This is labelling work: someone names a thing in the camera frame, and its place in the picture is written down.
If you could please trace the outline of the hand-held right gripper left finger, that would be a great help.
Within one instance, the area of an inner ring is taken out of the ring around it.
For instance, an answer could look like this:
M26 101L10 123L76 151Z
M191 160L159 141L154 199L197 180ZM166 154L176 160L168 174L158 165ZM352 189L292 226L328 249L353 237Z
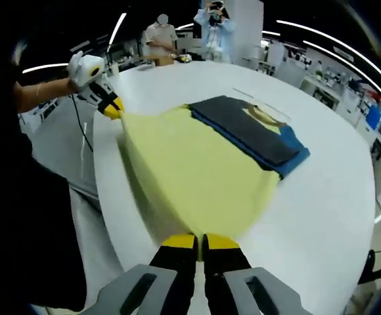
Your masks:
M165 240L150 264L138 264L104 286L89 314L186 314L194 295L198 240Z

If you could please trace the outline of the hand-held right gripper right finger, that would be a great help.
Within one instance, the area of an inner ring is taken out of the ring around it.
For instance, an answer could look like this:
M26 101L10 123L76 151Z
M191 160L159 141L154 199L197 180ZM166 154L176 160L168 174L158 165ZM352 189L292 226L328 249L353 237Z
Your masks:
M203 237L205 296L212 314L305 314L300 295L262 267L252 267L239 245Z

